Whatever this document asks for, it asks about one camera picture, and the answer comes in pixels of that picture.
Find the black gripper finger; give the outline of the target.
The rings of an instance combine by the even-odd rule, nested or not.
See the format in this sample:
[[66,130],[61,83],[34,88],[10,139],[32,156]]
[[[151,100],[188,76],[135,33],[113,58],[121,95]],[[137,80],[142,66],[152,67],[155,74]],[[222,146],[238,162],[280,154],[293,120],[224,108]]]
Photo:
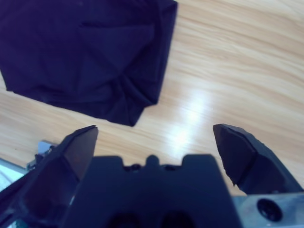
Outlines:
[[303,191],[279,158],[251,133],[223,123],[214,125],[213,132],[226,174],[244,193]]
[[18,218],[30,225],[58,225],[94,155],[98,128],[78,129],[48,154],[15,202]]

